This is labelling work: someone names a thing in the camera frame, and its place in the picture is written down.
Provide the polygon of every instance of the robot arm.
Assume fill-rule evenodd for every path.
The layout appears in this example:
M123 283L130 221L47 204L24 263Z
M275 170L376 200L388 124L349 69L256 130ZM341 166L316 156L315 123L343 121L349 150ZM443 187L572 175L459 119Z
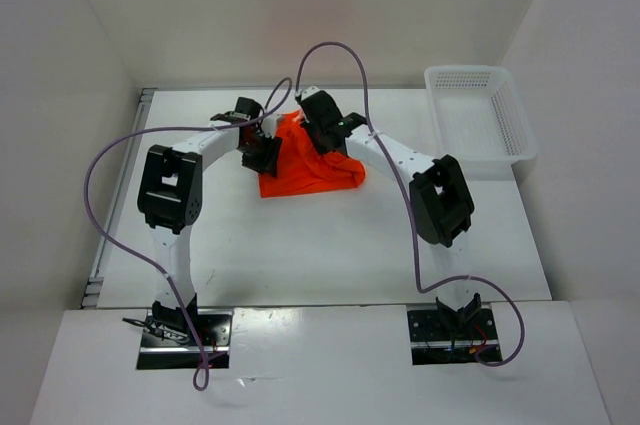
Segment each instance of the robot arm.
M375 136L395 161L408 190L418 235L429 243L436 266L444 277L470 272L467 230L474 211L473 200L458 162L419 153L379 131L371 132L361 115L346 117L325 91L311 87L296 97L305 115L303 127L318 153L337 151L360 160L388 178L395 175ZM455 282L438 291L438 307L448 321L465 322L480 307L480 297L469 284Z
M257 118L261 109L257 102L240 98L233 112L211 119L210 132L199 133L173 147L154 145L147 153L138 209L151 227L156 261L173 279L193 320L197 317L197 297L191 280L189 251L191 226L203 204L203 172L228 152L239 150L243 166L275 175L282 139L268 137L262 128L274 129L275 124L266 121L275 118L268 117L261 124L242 128L223 128ZM187 332L186 321L167 281L160 275L157 280L154 320Z

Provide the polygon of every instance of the cable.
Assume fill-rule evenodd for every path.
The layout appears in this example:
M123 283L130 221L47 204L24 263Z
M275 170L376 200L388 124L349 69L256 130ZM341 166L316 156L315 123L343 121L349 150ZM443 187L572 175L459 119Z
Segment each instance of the cable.
M253 125L254 123L258 123L258 122L262 121L265 117L268 117L269 115L274 114L276 111L278 111L278 109L280 107L282 107L282 105L284 105L284 103L286 102L287 98L289 97L289 93L291 92L291 87L293 85L293 82L292 82L291 78L285 77L282 80L280 80L278 82L278 84L275 86L275 88L273 89L273 91L271 92L271 96L269 97L269 100L270 100L271 97L273 97L273 95L275 94L275 92L284 83L288 83L287 91L285 92L284 97L282 97L280 102L278 102L278 104L271 111L265 112L263 115L261 115L261 116L259 116L257 118L254 118L252 120L248 120L246 122L232 123L232 124L229 124L229 125L222 125L220 127L216 127L215 130L228 130L228 129L231 129L231 128L246 127L248 125ZM89 217L89 220L91 221L91 224L95 227L95 229L98 231L98 233L100 233L100 235L102 235L104 237L105 240L107 240L108 242L112 243L114 246L118 247L119 249L124 250L125 252L133 255L134 257L139 258L140 260L143 260L143 261L147 262L148 264L152 265L167 280L167 283L169 284L169 287L171 288L171 291L173 292L173 294L176 297L176 301L178 302L178 305L180 307L180 311L184 315L185 321L187 322L187 326L189 327L189 331L191 332L191 335L193 336L193 339L195 340L196 345L198 347L198 351L200 353L200 363L199 363L198 367L196 368L195 373L193 374L193 386L198 391L204 391L204 390L206 390L207 386L209 385L208 363L209 363L210 358L208 357L207 352L204 350L204 347L202 345L202 340L200 340L200 337L198 335L198 331L196 330L196 327L193 324L193 321L191 320L191 317L189 316L189 313L187 312L187 308L186 308L186 306L184 304L184 301L182 300L182 297L180 296L180 293L178 292L178 289L176 288L175 282L173 281L171 276L167 273L167 271L164 269L164 267L162 267L162 265L157 263L155 260L153 260L153 259L147 257L146 255L134 250L131 247L128 247L124 243L118 241L116 238L114 238L111 235L109 235L109 233L104 228L102 228L102 225L100 225L100 223L98 222L95 214L93 213L93 209L91 208L91 203L89 201L89 186L91 184L91 174L93 173L93 170L95 169L95 167L98 164L98 162L100 161L100 159L107 152L109 152L112 148L114 148L116 145L118 145L118 144L120 144L122 142L125 142L125 141L127 141L127 140L129 140L131 138L137 137L139 135L145 135L147 133L183 132L183 131L212 132L212 131L214 131L214 129L212 129L211 127L156 127L156 128L147 128L145 130L138 130L136 132L132 132L132 133L130 133L128 135L125 135L123 137L117 138L116 140L114 140L111 143L109 143L107 146L105 146L102 150L100 150L98 152L98 154L93 158L93 160L89 164L89 167L87 168L87 173L86 173L86 175L84 177L83 198L84 198L84 207L85 207L85 210L86 210L87 215ZM205 373L205 375L204 375L204 384L203 385L199 385L198 384L198 374L200 373L201 370L204 370L204 373Z
M396 182L398 183L398 187L400 188L400 193L402 194L402 199L404 200L404 204L407 209L407 215L409 216L409 224L411 226L411 242L413 245L413 267L414 267L414 274L415 274L415 280L416 280L416 288L418 289L418 292L429 293L435 290L436 288L439 288L443 285L446 285L447 283L454 282L457 280L471 280L475 282L481 282L486 285L489 285L491 288L496 290L500 295L504 297L504 299L509 303L509 305L511 305L511 308L513 308L513 311L515 312L516 317L518 318L518 323L520 325L520 340L518 341L518 345L516 346L516 349L513 351L513 353L509 355L507 358L505 358L504 360L502 360L501 362L495 362L495 363L485 362L480 358L479 352L476 352L474 357L476 361L478 361L478 363L481 363L482 365L485 365L487 367L499 367L502 365L506 365L507 363L511 362L514 358L516 358L516 356L520 353L520 350L522 350L522 346L524 345L524 338L525 338L525 326L524 326L524 320L522 319L522 315L520 314L520 310L518 310L518 306L515 304L513 300L511 300L511 298L504 292L504 290L502 290L498 285L496 285L490 280L487 280L486 278L476 277L473 275L454 275L454 276L445 278L443 280L440 280L426 288L422 286L422 280L420 277L420 251L419 251L419 245L418 245L418 231L416 227L416 220L415 220L415 217L413 216L413 210L411 209L411 201L409 199L409 194L407 193L407 189L405 188L402 182L402 177L400 176L400 172L398 171L396 164L393 161L393 158L391 157L391 154L387 150L387 147L385 147L384 143L382 142L382 139L378 136L378 134L375 133L373 123L371 122L371 113L369 111L369 84L367 82L367 73L365 72L364 65L362 64L362 60L360 60L360 57L358 56L358 54L351 47L349 47L348 45L342 42L330 41L330 42L321 42L321 43L318 43L317 45L314 45L309 50L307 50L307 52L302 57L302 60L300 61L300 66L298 67L298 73L296 75L295 94L297 95L300 89L300 79L302 77L302 70L309 56L317 49L322 47L329 47L329 46L342 48L343 50L346 50L347 52L349 52L353 57L353 59L358 64L358 68L360 69L360 74L362 75L362 90L364 94L364 97L363 97L364 98L364 116L367 121L367 127L369 128L369 131L371 132L371 135L373 136L374 140L377 142L378 146L380 147L382 154L387 159L387 162L389 162L389 167L391 168L391 171L393 172L393 176L395 177ZM482 351L487 350L488 348L490 347L485 347L482 349Z

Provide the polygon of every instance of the red wire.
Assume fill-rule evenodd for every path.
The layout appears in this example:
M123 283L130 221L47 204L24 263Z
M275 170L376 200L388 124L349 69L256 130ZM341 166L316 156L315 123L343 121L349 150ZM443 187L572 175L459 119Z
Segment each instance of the red wire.
M479 347L476 347L477 349L480 349L482 347L484 347L487 344L487 334L484 333L484 330L482 330L477 324L473 324L473 328L475 328L478 333L480 333L480 335L482 336L482 343L480 344Z

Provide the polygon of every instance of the red cloth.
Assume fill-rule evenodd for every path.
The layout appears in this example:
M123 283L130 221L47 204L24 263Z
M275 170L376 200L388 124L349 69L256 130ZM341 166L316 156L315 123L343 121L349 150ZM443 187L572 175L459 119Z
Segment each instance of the red cloth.
M338 152L319 155L300 126L301 112L283 115L276 136L282 137L276 178L260 175L260 196L287 197L359 187L365 179L362 164Z

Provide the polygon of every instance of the white mesh basket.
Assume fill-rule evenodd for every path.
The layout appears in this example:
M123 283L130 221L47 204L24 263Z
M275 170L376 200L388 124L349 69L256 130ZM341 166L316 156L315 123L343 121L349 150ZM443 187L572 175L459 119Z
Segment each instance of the white mesh basket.
M538 153L508 70L431 67L424 72L441 150L468 162L515 163Z

